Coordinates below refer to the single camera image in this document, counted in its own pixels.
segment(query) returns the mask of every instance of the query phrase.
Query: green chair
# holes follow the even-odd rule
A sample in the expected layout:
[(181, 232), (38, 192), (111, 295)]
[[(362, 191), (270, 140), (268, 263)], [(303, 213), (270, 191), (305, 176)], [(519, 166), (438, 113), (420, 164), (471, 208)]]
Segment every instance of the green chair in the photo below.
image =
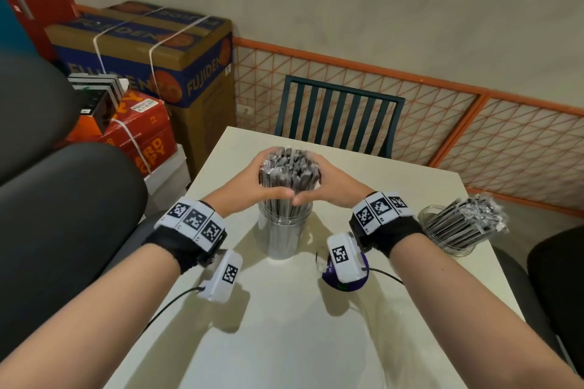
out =
[(361, 118), (361, 122), (359, 123), (357, 134), (355, 136), (355, 141), (352, 149), (353, 151), (359, 151), (359, 149), (361, 148), (361, 143), (363, 141), (363, 137), (365, 136), (367, 125), (369, 124), (371, 112), (373, 111), (373, 107), (375, 105), (376, 100), (380, 100), (381, 104), (377, 112), (375, 122), (373, 123), (373, 127), (371, 128), (369, 140), (367, 141), (367, 146), (364, 151), (365, 154), (371, 154), (371, 152), (373, 151), (373, 147), (375, 146), (377, 137), (384, 122), (385, 114), (387, 113), (390, 103), (393, 102), (395, 104), (395, 107), (393, 113), (391, 114), (387, 134), (385, 135), (385, 140), (383, 141), (381, 149), (377, 154), (379, 157), (391, 158), (391, 149), (394, 142), (395, 131), (398, 125), (399, 115), (405, 103), (404, 98), (396, 97), (393, 95), (379, 94), (378, 92), (357, 90), (355, 88), (344, 87), (341, 85), (333, 85), (331, 83), (319, 82), (307, 78), (286, 76), (286, 80), (284, 82), (284, 91), (282, 92), (280, 112), (278, 114), (278, 120), (276, 122), (275, 134), (277, 136), (282, 136), (282, 132), (284, 129), (284, 119), (288, 107), (288, 98), (290, 96), (290, 87), (292, 84), (297, 84), (297, 89), (296, 99), (294, 100), (294, 110), (290, 122), (290, 134), (288, 135), (288, 137), (291, 139), (296, 138), (298, 122), (300, 121), (301, 112), (303, 110), (302, 103), (304, 98), (304, 89), (306, 88), (306, 86), (312, 87), (310, 91), (310, 97), (308, 98), (308, 108), (306, 110), (306, 117), (304, 120), (304, 127), (301, 137), (301, 139), (304, 142), (308, 142), (308, 138), (312, 127), (312, 119), (315, 115), (315, 108), (317, 107), (317, 98), (320, 89), (323, 89), (325, 91), (324, 96), (322, 96), (321, 111), (319, 114), (316, 134), (314, 137), (314, 143), (318, 144), (321, 143), (322, 135), (325, 130), (326, 120), (329, 114), (329, 109), (331, 107), (333, 92), (334, 91), (339, 92), (335, 112), (332, 117), (331, 131), (326, 141), (327, 146), (333, 146), (335, 143), (347, 95), (353, 96), (353, 99), (350, 104), (349, 113), (346, 117), (345, 129), (343, 130), (343, 135), (340, 139), (339, 148), (341, 149), (347, 149), (347, 143), (349, 142), (349, 136), (351, 134), (351, 131), (353, 130), (353, 124), (355, 121), (355, 117), (357, 116), (357, 112), (359, 110), (359, 102), (361, 98), (366, 97), (367, 102), (363, 109), (363, 116)]

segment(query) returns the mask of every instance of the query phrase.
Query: forearm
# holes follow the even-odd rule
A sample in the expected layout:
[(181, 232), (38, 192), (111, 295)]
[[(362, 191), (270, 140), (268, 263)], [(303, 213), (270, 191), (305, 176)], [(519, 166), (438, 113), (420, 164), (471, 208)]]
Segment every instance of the forearm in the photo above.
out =
[(0, 387), (102, 387), (179, 275), (170, 253), (142, 246), (7, 357), (0, 364)]
[(584, 387), (523, 320), (425, 236), (406, 237), (390, 260), (470, 388)]

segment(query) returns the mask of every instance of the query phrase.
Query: white box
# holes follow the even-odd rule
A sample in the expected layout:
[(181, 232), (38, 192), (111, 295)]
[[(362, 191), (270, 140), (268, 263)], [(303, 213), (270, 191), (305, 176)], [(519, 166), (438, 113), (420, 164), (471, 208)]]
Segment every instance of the white box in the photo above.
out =
[(158, 166), (144, 181), (148, 188), (148, 203), (144, 211), (147, 217), (166, 211), (185, 195), (190, 176), (182, 146), (177, 144), (176, 153)]

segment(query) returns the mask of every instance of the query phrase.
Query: person's left hand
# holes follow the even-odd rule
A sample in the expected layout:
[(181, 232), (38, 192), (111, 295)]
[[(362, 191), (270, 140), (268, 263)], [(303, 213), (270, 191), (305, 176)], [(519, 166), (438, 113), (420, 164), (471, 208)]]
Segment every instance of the person's left hand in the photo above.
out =
[(259, 184), (258, 174), (267, 155), (277, 146), (261, 151), (251, 163), (225, 185), (207, 195), (203, 201), (211, 205), (223, 218), (243, 211), (259, 201), (269, 199), (291, 199), (294, 191), (284, 186), (265, 188)]

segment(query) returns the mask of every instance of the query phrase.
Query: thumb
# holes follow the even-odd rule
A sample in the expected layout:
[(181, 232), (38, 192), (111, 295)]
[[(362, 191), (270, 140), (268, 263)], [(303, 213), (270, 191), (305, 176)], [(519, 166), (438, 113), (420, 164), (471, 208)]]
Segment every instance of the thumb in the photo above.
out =
[(263, 189), (262, 200), (291, 199), (294, 197), (294, 191), (285, 186), (278, 186), (276, 188), (266, 188), (262, 186), (262, 189)]
[(307, 203), (310, 203), (311, 201), (315, 200), (323, 200), (322, 188), (311, 189), (310, 191), (302, 191), (298, 193), (296, 197), (294, 197), (294, 200), (292, 200), (292, 205), (293, 206), (306, 205)]

